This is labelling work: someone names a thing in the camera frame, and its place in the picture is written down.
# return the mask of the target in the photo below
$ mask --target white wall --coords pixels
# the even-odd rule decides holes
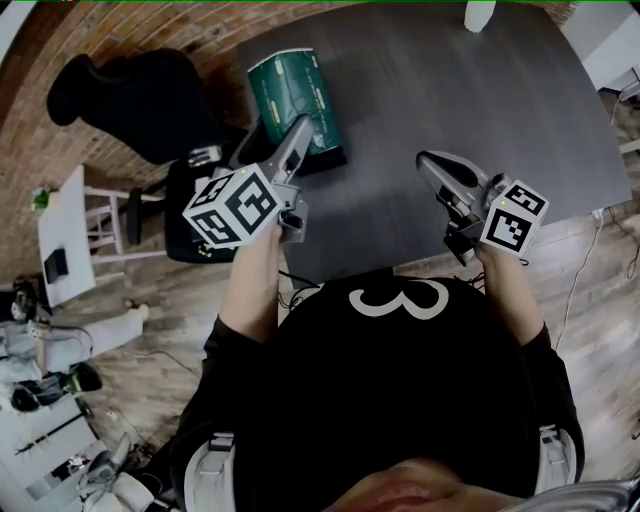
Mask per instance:
[[[633,70],[630,69],[626,73],[623,73],[618,78],[616,78],[613,82],[609,82],[607,84],[607,89],[622,91],[623,89],[626,89],[637,81],[638,79],[636,78],[636,74],[633,72]]]
[[[640,63],[640,14],[628,2],[582,2],[561,30],[596,89]]]
[[[12,2],[0,14],[0,66],[20,27],[37,2]]]

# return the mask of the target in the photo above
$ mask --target small device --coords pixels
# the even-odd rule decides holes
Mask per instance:
[[[275,153],[264,162],[241,166],[237,155],[230,166],[218,168],[191,198],[182,215],[214,249],[247,245],[276,216],[283,242],[304,240],[308,215],[300,188],[289,184],[300,168],[313,135],[309,116],[301,116]]]
[[[56,249],[44,260],[44,273],[48,284],[55,283],[60,277],[69,273],[64,249]]]
[[[444,151],[422,151],[416,168],[449,213],[444,243],[466,265],[480,242],[521,257],[549,207],[533,189],[505,174],[489,178],[477,165]]]

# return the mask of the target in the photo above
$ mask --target black office chair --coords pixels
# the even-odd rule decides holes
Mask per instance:
[[[164,201],[168,256],[189,263],[231,261],[232,250],[202,250],[204,243],[182,211],[195,192],[195,180],[211,176],[215,165],[224,165],[246,132],[214,117],[200,77],[187,57],[161,49],[119,57],[97,68],[89,56],[78,55],[54,81],[47,108],[60,126],[80,117],[153,164],[173,161]],[[189,166],[193,150],[211,146],[221,148],[219,162]],[[141,239],[140,193],[139,189],[132,191],[127,205],[127,235],[133,244]]]

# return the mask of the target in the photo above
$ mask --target brick wall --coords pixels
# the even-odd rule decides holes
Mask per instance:
[[[0,70],[0,282],[39,270],[37,217],[31,191],[59,186],[86,163],[114,188],[146,186],[164,177],[114,138],[76,121],[49,119],[45,101],[64,64],[88,53],[102,64],[163,46],[189,56],[215,87],[220,115],[248,123],[234,47],[273,27],[355,2],[62,3],[39,4]],[[562,23],[574,3],[533,2]]]

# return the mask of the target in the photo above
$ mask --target green package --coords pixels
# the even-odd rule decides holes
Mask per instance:
[[[302,114],[313,122],[309,155],[342,146],[329,95],[312,48],[282,50],[248,71],[269,141],[280,144]]]

